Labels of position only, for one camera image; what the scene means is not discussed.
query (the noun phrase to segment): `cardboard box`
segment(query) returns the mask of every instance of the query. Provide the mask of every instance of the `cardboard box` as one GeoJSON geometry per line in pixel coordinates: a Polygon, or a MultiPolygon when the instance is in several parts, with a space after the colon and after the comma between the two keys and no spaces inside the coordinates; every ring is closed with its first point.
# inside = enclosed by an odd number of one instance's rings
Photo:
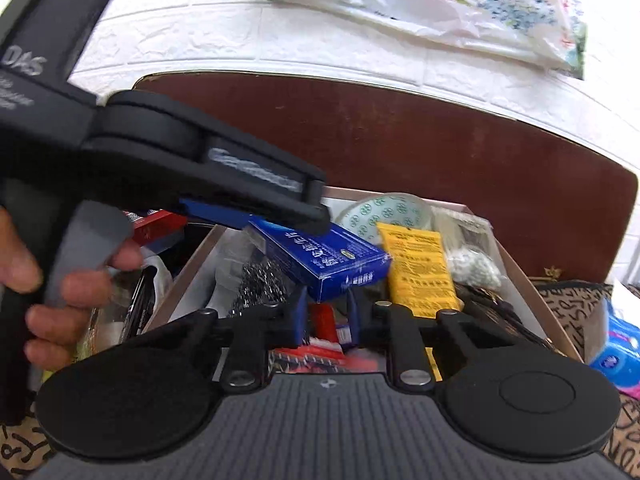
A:
{"type": "MultiPolygon", "coordinates": [[[[381,193],[345,189],[339,187],[325,188],[324,202],[332,210],[332,218],[345,209],[351,202],[357,202],[381,193]]],[[[472,213],[463,204],[428,200],[431,205],[446,207],[456,211],[472,213]]],[[[201,243],[180,275],[175,279],[172,289],[159,305],[154,316],[147,325],[152,330],[171,319],[184,316],[193,310],[204,307],[210,299],[210,283],[215,275],[215,265],[219,258],[217,244],[226,228],[217,226],[201,243]]],[[[581,361],[580,355],[571,340],[562,329],[556,316],[546,306],[533,284],[522,272],[509,253],[498,242],[498,250],[502,257],[509,281],[499,291],[500,296],[511,303],[524,325],[541,337],[547,337],[562,353],[572,359],[581,361]]]]}

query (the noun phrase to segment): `yellow package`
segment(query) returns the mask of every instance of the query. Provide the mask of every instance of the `yellow package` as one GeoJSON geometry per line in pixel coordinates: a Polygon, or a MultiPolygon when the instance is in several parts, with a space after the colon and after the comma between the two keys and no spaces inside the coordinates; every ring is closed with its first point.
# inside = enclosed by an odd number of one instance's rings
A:
{"type": "Polygon", "coordinates": [[[431,363],[431,370],[433,370],[433,376],[436,381],[442,380],[442,375],[440,374],[440,370],[438,369],[438,364],[436,363],[436,359],[433,357],[433,348],[425,348],[427,351],[427,357],[429,358],[429,362],[431,363]]]}
{"type": "Polygon", "coordinates": [[[391,299],[414,316],[435,317],[441,308],[460,309],[447,269],[440,233],[377,224],[385,251],[393,256],[391,299]]]}

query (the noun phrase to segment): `finger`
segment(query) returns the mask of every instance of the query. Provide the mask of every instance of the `finger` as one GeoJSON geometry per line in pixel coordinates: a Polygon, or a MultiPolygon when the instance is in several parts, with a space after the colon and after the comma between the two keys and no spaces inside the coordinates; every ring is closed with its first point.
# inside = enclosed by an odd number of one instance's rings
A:
{"type": "Polygon", "coordinates": [[[72,306],[51,308],[33,305],[27,311],[27,328],[31,333],[62,346],[75,345],[86,331],[91,311],[72,306]]]}
{"type": "Polygon", "coordinates": [[[143,258],[140,246],[133,240],[127,240],[112,257],[109,265],[120,270],[136,270],[142,267],[143,258]]]}
{"type": "Polygon", "coordinates": [[[79,270],[65,276],[60,293],[67,304],[99,308],[109,303],[111,279],[106,270],[79,270]]]}
{"type": "Polygon", "coordinates": [[[55,372],[73,362],[71,352],[43,339],[31,339],[24,345],[27,359],[43,370],[55,372]]]}
{"type": "Polygon", "coordinates": [[[15,292],[33,292],[42,283],[36,259],[20,241],[9,213],[0,207],[0,283],[15,292]]]}

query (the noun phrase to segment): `white wall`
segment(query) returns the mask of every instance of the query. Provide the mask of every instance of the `white wall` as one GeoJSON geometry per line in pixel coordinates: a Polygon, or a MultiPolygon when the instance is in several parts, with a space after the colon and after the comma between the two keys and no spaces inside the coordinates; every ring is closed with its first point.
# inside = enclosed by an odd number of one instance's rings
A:
{"type": "MultiPolygon", "coordinates": [[[[588,60],[581,82],[303,7],[262,0],[113,0],[72,80],[100,93],[169,70],[255,70],[370,82],[536,124],[640,174],[640,98],[634,99],[640,5],[591,0],[587,11],[588,60]]],[[[611,277],[630,272],[639,240],[637,205],[611,277]]]]}

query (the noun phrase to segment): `storage box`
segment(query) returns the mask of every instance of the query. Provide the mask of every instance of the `storage box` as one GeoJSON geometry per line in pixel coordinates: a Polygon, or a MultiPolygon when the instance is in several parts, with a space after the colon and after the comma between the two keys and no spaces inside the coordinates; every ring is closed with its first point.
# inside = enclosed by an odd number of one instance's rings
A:
{"type": "MultiPolygon", "coordinates": [[[[351,202],[379,194],[370,191],[327,187],[324,193],[324,203],[331,209],[332,218],[335,218],[351,202]]],[[[472,212],[463,204],[427,199],[425,202],[456,211],[472,212]]],[[[220,259],[219,241],[225,236],[225,231],[226,228],[217,226],[201,243],[174,281],[173,288],[156,310],[147,325],[147,330],[206,306],[211,298],[216,263],[220,259]]],[[[540,337],[548,337],[556,348],[565,355],[581,361],[571,340],[535,287],[499,243],[498,250],[509,278],[509,281],[502,286],[500,296],[513,305],[527,328],[540,337]]]]}
{"type": "Polygon", "coordinates": [[[126,215],[133,222],[133,240],[140,246],[159,253],[180,240],[177,234],[187,224],[187,219],[168,211],[149,211],[146,216],[139,216],[127,212],[126,215]]]}
{"type": "Polygon", "coordinates": [[[391,263],[385,251],[336,224],[327,234],[311,237],[256,219],[246,232],[262,254],[292,280],[304,283],[317,302],[337,298],[350,286],[382,280],[391,263]]]}

